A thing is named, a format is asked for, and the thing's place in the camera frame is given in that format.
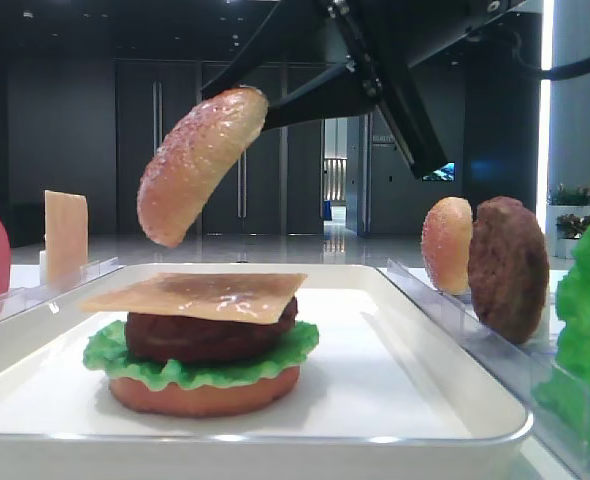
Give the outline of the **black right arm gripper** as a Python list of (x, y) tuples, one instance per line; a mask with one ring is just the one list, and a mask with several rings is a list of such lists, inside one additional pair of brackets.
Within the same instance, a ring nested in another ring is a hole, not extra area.
[(485, 33), (517, 1), (278, 1), (232, 63), (202, 87), (202, 98), (233, 88), (270, 55), (328, 19), (348, 58), (269, 107), (265, 131), (363, 115), (378, 109), (415, 177), (444, 166), (412, 68), (464, 38)]

